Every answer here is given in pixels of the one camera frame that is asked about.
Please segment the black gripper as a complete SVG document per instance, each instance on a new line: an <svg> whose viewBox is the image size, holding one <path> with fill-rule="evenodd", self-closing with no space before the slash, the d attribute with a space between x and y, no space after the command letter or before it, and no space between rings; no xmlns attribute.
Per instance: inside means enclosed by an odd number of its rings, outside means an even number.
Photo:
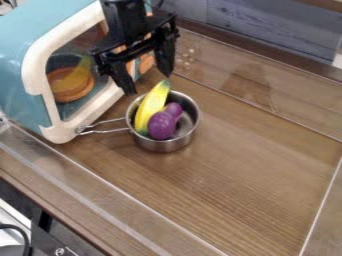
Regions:
<svg viewBox="0 0 342 256"><path fill-rule="evenodd" d="M173 71L179 37L176 15L157 11L148 15L144 0L98 0L108 25L101 41L89 50L97 72L108 74L125 95L134 95L134 83L125 64L148 52L156 67L168 77Z"/></svg>

